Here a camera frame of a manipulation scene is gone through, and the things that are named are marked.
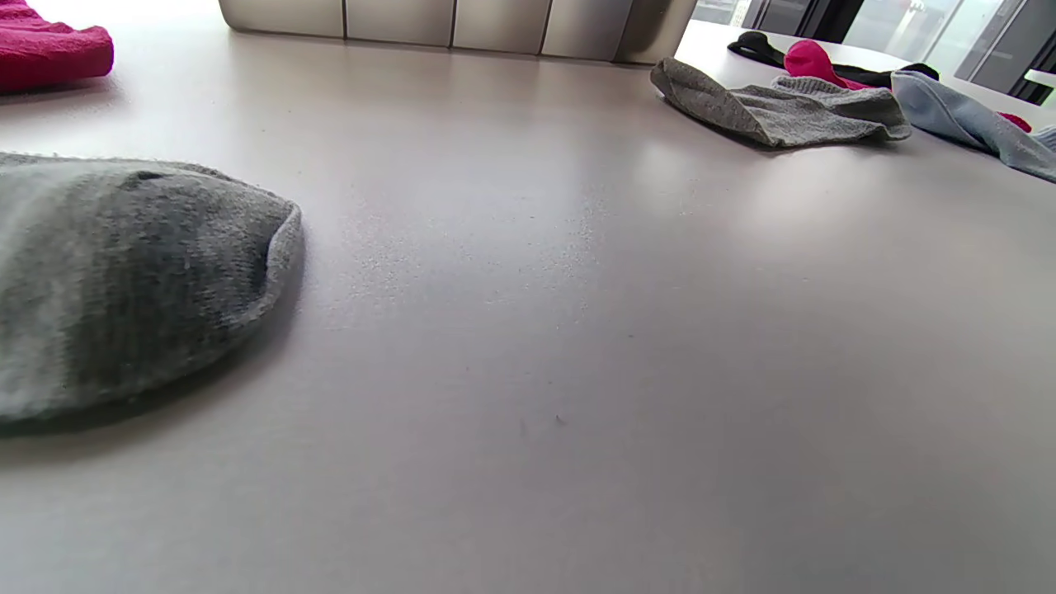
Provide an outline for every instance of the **laundry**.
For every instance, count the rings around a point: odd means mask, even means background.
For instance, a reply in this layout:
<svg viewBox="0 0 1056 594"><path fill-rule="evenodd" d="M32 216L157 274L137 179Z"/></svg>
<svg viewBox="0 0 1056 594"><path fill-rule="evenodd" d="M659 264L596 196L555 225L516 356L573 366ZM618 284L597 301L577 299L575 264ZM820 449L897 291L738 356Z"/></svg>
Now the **laundry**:
<svg viewBox="0 0 1056 594"><path fill-rule="evenodd" d="M215 363L261 326L302 245L296 204L180 163L0 153L0 434Z"/></svg>
<svg viewBox="0 0 1056 594"><path fill-rule="evenodd" d="M730 91L675 58L653 67L650 79L685 114L770 147L901 141L911 133L887 89L849 91L817 78L782 76L772 88Z"/></svg>
<svg viewBox="0 0 1056 594"><path fill-rule="evenodd" d="M114 43L101 26L48 22L25 0L0 0L0 93L106 76Z"/></svg>
<svg viewBox="0 0 1056 594"><path fill-rule="evenodd" d="M785 56L785 70L792 76L813 76L852 91L869 88L868 85L837 76L833 70L832 60L829 58L828 52L813 39L797 41L789 48L789 53ZM1031 131L1031 125L1022 117L1011 113L1000 113L1000 115L1018 126L1024 132Z"/></svg>
<svg viewBox="0 0 1056 594"><path fill-rule="evenodd" d="M1027 134L972 97L919 73L898 72L891 80L894 96L917 128L1056 183L1056 126Z"/></svg>
<svg viewBox="0 0 1056 594"><path fill-rule="evenodd" d="M785 54L771 45L767 35L758 31L744 32L736 41L730 43L727 48L738 56L757 61L759 63L781 69L787 66ZM883 87L885 89L891 88L891 71L874 72L856 66L831 66L835 76L865 85L866 87ZM907 67L899 69L899 71L921 72L930 78L936 80L939 79L939 73L931 67L923 63L911 63Z"/></svg>

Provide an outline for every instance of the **glass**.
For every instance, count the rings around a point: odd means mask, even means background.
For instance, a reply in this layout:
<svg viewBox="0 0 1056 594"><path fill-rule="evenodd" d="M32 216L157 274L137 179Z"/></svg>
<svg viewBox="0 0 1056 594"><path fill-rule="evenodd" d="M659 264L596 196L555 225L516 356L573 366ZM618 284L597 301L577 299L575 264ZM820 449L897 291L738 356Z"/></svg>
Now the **glass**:
<svg viewBox="0 0 1056 594"><path fill-rule="evenodd" d="M954 74L995 18L1022 0L865 0L844 43Z"/></svg>
<svg viewBox="0 0 1056 594"><path fill-rule="evenodd" d="M697 0L693 20L743 26L752 0Z"/></svg>

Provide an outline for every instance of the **cabinet door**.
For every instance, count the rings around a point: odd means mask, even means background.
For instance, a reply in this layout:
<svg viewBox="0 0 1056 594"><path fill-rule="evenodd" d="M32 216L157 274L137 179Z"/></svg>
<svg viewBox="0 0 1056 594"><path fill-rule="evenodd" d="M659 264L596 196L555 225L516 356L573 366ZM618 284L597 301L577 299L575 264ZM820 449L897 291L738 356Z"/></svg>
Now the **cabinet door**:
<svg viewBox="0 0 1056 594"><path fill-rule="evenodd" d="M458 0L454 45L538 54L549 0Z"/></svg>
<svg viewBox="0 0 1056 594"><path fill-rule="evenodd" d="M620 44L631 0L553 0L543 53L610 60Z"/></svg>
<svg viewBox="0 0 1056 594"><path fill-rule="evenodd" d="M454 0L344 0L350 39L447 47Z"/></svg>
<svg viewBox="0 0 1056 594"><path fill-rule="evenodd" d="M341 37L341 0L220 0L224 20L238 31Z"/></svg>

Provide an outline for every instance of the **pile of socks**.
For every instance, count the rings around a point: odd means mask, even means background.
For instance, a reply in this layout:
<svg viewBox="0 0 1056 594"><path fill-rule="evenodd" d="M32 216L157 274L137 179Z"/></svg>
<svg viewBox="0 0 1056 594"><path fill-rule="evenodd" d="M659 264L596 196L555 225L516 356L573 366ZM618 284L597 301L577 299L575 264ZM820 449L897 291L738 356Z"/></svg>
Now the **pile of socks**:
<svg viewBox="0 0 1056 594"><path fill-rule="evenodd" d="M664 58L650 79L679 111L767 147L902 141L916 127L1056 183L1056 126L1031 133L1022 118L996 113L942 85L939 73L926 64L888 72L833 64L815 41L799 41L784 54L755 31L729 49L784 68L789 76L775 78L770 87L730 90L689 64Z"/></svg>

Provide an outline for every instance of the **light blue sock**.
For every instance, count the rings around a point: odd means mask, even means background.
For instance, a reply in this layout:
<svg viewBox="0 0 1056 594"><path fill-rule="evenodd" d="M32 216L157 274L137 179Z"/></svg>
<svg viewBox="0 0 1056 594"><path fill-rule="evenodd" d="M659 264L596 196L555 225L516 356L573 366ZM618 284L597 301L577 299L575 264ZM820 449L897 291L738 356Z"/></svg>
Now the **light blue sock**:
<svg viewBox="0 0 1056 594"><path fill-rule="evenodd" d="M917 128L1056 183L1056 126L1027 134L972 97L918 72L891 73L891 91Z"/></svg>

